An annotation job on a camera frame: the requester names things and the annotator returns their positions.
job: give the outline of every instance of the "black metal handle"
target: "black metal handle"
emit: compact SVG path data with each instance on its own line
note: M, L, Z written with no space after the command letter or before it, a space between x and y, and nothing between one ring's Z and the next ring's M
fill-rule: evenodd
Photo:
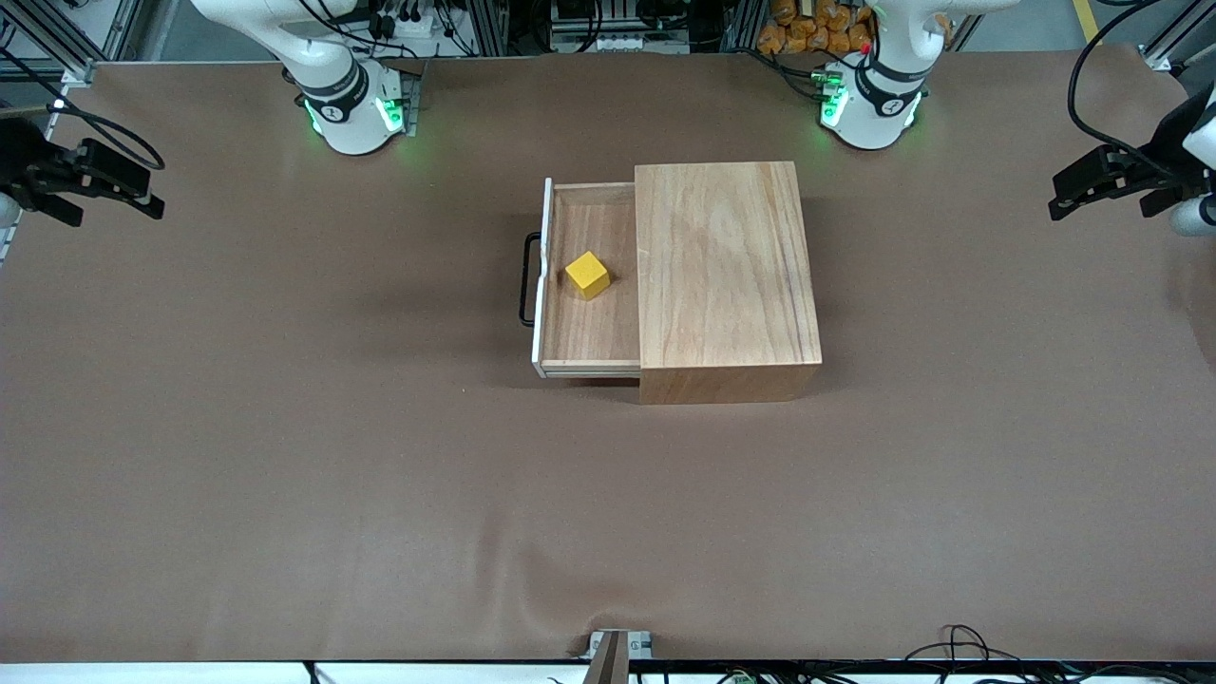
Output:
M524 324L524 327L536 325L536 319L528 318L528 262L531 260L533 242L540 242L540 231L529 232L528 237L524 237L524 269L519 279L519 323Z

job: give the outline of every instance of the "wooden box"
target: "wooden box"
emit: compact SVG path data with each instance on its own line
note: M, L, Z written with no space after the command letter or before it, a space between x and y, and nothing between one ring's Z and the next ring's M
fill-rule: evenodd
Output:
M784 402L820 335L792 162L636 167L634 183L545 181L533 365L638 377L644 404ZM612 285L563 273L590 250Z

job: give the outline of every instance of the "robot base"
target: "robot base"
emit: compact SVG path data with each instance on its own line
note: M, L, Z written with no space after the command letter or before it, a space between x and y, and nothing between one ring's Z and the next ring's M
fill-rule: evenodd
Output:
M413 123L413 79L409 74L390 69L379 62L360 62L367 71L367 94L344 122L331 122L323 112L309 106L313 128L336 151L343 155L367 155L384 146L390 138L405 133ZM411 80L410 101L402 101L402 78Z
M840 83L824 86L823 94L831 99L820 107L820 123L835 131L845 144L860 150L882 150L899 140L903 129L912 125L921 95L896 116L879 116L874 106L860 95L855 69L840 62L832 62L824 68L839 75Z

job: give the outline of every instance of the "black cable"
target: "black cable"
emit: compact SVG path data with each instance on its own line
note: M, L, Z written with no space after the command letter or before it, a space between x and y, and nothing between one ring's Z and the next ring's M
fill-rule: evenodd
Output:
M304 665L304 672L308 673L309 684L321 684L321 677L316 673L316 661L306 660Z
M788 85L790 90L793 90L794 92L798 92L803 97L806 97L807 100L812 100L815 102L824 102L824 101L828 100L828 96L823 95L822 92L811 91L811 90L803 90L798 85L798 82L794 80L794 77L789 75L788 73L786 73L783 71L782 72L777 72L777 73L781 74L781 79L786 82L786 85Z
M973 629L973 628L970 628L970 627L968 627L966 624L947 624L946 627L950 628L950 635L948 637L950 637L951 644L953 644L953 641L955 641L955 634L956 633L958 633L958 632L966 632L966 633L970 634L972 637L974 637L976 641L979 641L980 650L984 651L984 660L989 660L987 641L984 640L984 637L979 632L976 632L975 629ZM953 645L950 646L950 658L951 660L955 658L955 646Z
M931 650L931 649L942 649L942 647L951 647L951 646L975 646L976 649L979 649L980 651L986 652L986 654L996 654L996 655L998 655L998 656L1001 656L1003 658L1014 660L1014 661L1015 660L1021 660L1018 656L1015 656L1015 655L1013 655L1013 654L1010 654L1008 651L1002 651L1001 649L993 649L991 646L980 644L979 641L935 641L933 644L928 644L928 645L921 646L919 649L916 649L914 651L912 651L908 655L903 656L903 660L912 660L917 655L923 654L924 651L928 651L928 650Z
M0 47L0 55L2 55L5 60L9 60L13 65L16 65L17 68L19 68L22 72L26 73L26 75L38 82L38 84L41 85L44 90L55 96L56 101L63 102L62 107L56 107L54 103L47 105L46 106L47 112L67 114L69 117L77 117L79 119L83 119L85 123L89 124L90 128L97 131L98 135L105 138L107 142L113 145L119 152L126 155L140 166L147 167L152 170L164 169L164 157L161 156L161 152L157 152L156 147L153 147L152 144L136 135L135 131L111 119L81 110L74 102L72 102L72 100L69 100L67 95L61 94L54 85L47 83L45 78L39 75L38 72L29 68L29 66L26 65L24 61L22 61L19 57L16 57L12 52L10 52L7 47ZM133 150L129 145L116 138L114 134L111 133L111 130L122 134L131 142L135 142L135 145L137 145L139 147L142 147L143 151L148 153L148 157L151 157L151 159L140 155L139 152Z
M1079 674L1073 678L1069 678L1068 675L1062 675L1060 682L1063 684L1080 684L1086 679L1090 679L1092 677L1100 677L1104 674L1118 674L1126 677L1150 677L1155 679L1166 679L1172 682L1173 684L1193 684L1186 677L1170 672L1167 669L1155 669L1149 667L1139 667L1135 665L1108 665L1104 667L1099 667L1093 672L1088 672L1086 674Z
M591 12L587 13L587 39L582 41L575 52L586 52L589 47L595 45L596 39L599 38L599 29L604 26L604 10L599 4L599 0L587 0L591 2Z
M540 29L539 24L542 24L545 22L552 23L551 19L547 19L545 17L539 17L540 16L541 6L544 4L545 4L545 0L533 0L531 16L529 17L529 23L531 26L529 27L529 32L533 34L533 40L536 43L536 47L541 52L552 52L553 49L550 47L548 40L545 39L545 38L542 38L541 34L540 34L540 30L539 30Z
M317 0L317 4L321 5L321 10L325 11L325 13L330 17L330 21L326 21L321 15L316 13L316 10L314 10L313 6L308 4L308 0L299 0L299 4L305 10L308 10L308 13L313 15L313 18L316 19L321 26L323 26L325 28L327 28L327 29L337 33L338 35L343 35L345 38L349 38L350 40L355 40L358 43L362 43L364 45L370 45L372 47L388 47L390 50L401 50L402 52L409 52L410 56L413 57L415 60L418 58L418 54L415 52L413 50L406 47L405 45L393 45L392 43L382 43L379 40L368 40L366 38L355 35L355 34L348 32L347 29L339 27L337 23L334 23L337 21L337 18L333 16L332 12L330 12L330 9L325 6L325 0Z
M439 11L439 7L443 7L443 12ZM435 16L439 17L439 24L444 28L444 35L447 35L447 32L451 32L449 38L451 38L456 47L458 47L465 56L475 57L477 51L474 51L467 43L465 43L465 39L460 37L460 29L456 27L456 19L452 18L452 9L447 5L447 0L435 0Z
M748 55L751 58L758 60L761 65L769 67L770 69L787 73L796 78L811 78L811 73L814 73L814 72L795 69L793 67L787 67L786 65L778 62L776 57L765 57L758 50L753 50L751 47L731 47L726 52L727 54L738 52L741 55ZM824 55L832 57L833 60L837 60L838 62L840 62L841 65L844 65L850 69L856 69L857 67L861 66L861 62L857 62L856 65L850 65L849 62L845 62L844 57L841 57L840 55L837 55L835 52L829 52L827 50L821 50L818 47L812 47L811 50L809 50L809 52L823 52Z
M1077 114L1076 112L1076 82L1077 78L1081 75L1081 67L1085 66L1085 61L1090 57L1090 54L1093 52L1093 49L1097 47L1098 43L1100 43L1102 39L1105 38L1107 34L1111 32L1111 29L1114 29L1116 26L1127 19L1127 17L1139 12L1141 10L1144 10L1145 7L1152 7L1153 5L1156 5L1161 0L1139 0L1136 5L1122 11L1118 17L1110 19L1110 23L1102 27L1098 30L1098 33L1096 33L1093 38L1090 39L1090 43L1086 44L1085 49L1081 50L1081 54L1077 56L1076 63L1073 66L1073 73L1068 79L1068 116L1070 119L1073 119L1073 124L1076 125L1079 129L1081 129L1081 131L1088 135L1090 138L1100 140L1102 142L1105 142L1108 145L1119 148L1122 152L1126 152L1127 155L1135 157L1138 162L1148 166L1149 168L1152 168L1153 170L1155 170L1158 174L1160 174L1166 179L1173 179L1175 178L1173 172L1154 162L1148 157L1148 155L1141 152L1139 150L1128 145L1127 142L1124 142L1122 140L1115 138L1114 135L1103 133L1097 128L1093 128L1092 125L1085 123L1081 119L1081 116Z

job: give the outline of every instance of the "yellow wooden block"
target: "yellow wooden block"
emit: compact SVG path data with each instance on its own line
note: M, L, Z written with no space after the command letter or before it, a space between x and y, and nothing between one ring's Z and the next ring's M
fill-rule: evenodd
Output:
M570 276L570 282L584 299L593 299L596 295L608 288L608 269L591 252L584 252L581 257L570 262L565 267L565 275Z

